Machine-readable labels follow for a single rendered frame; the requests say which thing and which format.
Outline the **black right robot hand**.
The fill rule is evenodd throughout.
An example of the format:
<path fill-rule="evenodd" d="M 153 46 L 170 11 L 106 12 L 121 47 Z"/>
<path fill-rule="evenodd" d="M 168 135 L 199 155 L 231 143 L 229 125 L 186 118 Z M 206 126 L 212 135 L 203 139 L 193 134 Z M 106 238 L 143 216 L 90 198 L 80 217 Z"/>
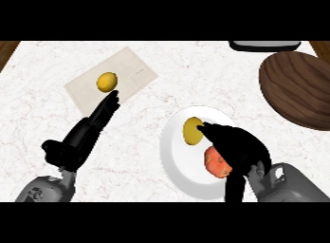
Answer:
<path fill-rule="evenodd" d="M 198 126 L 224 161 L 233 167 L 226 182 L 227 203 L 243 199 L 245 184 L 254 193 L 264 190 L 262 179 L 271 169 L 271 157 L 261 140 L 242 128 L 217 123 Z"/>

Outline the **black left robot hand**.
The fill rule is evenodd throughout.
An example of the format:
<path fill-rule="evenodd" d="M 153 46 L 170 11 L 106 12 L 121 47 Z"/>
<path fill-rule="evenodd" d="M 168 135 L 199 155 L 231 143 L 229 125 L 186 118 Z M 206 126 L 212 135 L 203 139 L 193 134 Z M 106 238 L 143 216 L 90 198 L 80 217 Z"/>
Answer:
<path fill-rule="evenodd" d="M 118 94 L 118 90 L 109 93 L 93 114 L 72 127 L 62 141 L 47 140 L 41 144 L 46 161 L 69 172 L 78 170 L 93 152 L 100 132 L 121 107 Z"/>

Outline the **yellow squash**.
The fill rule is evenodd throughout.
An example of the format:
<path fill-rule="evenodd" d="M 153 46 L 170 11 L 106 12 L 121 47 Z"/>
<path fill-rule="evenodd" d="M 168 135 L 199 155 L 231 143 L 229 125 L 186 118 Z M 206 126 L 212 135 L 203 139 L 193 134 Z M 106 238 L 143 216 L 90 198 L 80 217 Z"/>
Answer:
<path fill-rule="evenodd" d="M 198 126 L 203 125 L 202 120 L 198 117 L 192 117 L 186 120 L 183 124 L 183 138 L 189 145 L 196 145 L 203 139 L 203 133 L 198 129 Z"/>

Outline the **white plate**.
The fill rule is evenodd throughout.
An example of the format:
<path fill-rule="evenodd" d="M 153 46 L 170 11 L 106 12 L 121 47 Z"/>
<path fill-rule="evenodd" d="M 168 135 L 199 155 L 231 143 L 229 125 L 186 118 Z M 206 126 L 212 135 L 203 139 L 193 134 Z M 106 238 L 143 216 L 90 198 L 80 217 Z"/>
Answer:
<path fill-rule="evenodd" d="M 183 137 L 183 125 L 190 118 L 203 122 L 234 126 L 233 120 L 215 108 L 192 106 L 172 116 L 162 130 L 159 140 L 161 161 L 167 176 L 178 189 L 203 200 L 223 198 L 226 195 L 226 179 L 217 178 L 205 166 L 205 151 L 211 146 L 206 138 L 196 145 L 189 145 Z"/>

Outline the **brown wooden bowl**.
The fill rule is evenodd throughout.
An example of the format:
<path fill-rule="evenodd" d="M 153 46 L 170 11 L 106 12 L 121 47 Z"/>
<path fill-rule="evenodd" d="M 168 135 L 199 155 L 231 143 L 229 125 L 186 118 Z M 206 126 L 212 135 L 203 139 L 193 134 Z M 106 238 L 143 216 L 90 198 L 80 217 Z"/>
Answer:
<path fill-rule="evenodd" d="M 280 116 L 330 131 L 330 65 L 298 51 L 271 54 L 260 68 L 261 93 Z"/>

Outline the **orange tomato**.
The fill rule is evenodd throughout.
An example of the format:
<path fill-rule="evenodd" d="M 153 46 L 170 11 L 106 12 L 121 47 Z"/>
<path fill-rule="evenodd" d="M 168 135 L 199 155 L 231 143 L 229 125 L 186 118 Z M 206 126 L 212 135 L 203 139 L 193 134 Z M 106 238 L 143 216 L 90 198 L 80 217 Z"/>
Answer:
<path fill-rule="evenodd" d="M 233 171 L 233 167 L 229 165 L 212 146 L 209 146 L 205 151 L 205 167 L 217 178 L 226 178 Z"/>

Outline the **yellow lemon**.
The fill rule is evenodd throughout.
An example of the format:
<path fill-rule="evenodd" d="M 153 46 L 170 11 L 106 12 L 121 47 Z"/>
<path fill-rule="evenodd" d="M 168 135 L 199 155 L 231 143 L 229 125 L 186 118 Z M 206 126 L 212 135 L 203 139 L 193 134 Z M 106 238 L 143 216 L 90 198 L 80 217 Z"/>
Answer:
<path fill-rule="evenodd" d="M 97 89 L 102 92 L 111 92 L 118 85 L 118 76 L 113 72 L 106 72 L 97 77 Z"/>

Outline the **beige placemat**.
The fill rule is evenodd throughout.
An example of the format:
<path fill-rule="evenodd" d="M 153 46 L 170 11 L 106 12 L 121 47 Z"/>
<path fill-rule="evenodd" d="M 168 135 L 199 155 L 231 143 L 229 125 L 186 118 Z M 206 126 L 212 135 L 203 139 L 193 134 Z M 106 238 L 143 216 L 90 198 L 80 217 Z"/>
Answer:
<path fill-rule="evenodd" d="M 124 103 L 158 78 L 158 74 L 140 59 L 134 51 L 125 47 L 84 74 L 65 84 L 65 89 L 84 117 L 88 117 L 97 104 L 106 97 L 97 89 L 99 76 L 113 72 L 118 76 L 119 103 Z"/>

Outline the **dark grey appliance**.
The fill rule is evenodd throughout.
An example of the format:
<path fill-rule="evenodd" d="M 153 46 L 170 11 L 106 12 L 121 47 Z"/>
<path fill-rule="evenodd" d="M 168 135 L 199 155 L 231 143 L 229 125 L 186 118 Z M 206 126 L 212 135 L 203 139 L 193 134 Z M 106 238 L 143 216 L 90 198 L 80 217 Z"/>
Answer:
<path fill-rule="evenodd" d="M 299 41 L 230 41 L 231 49 L 249 52 L 293 51 L 299 46 Z"/>

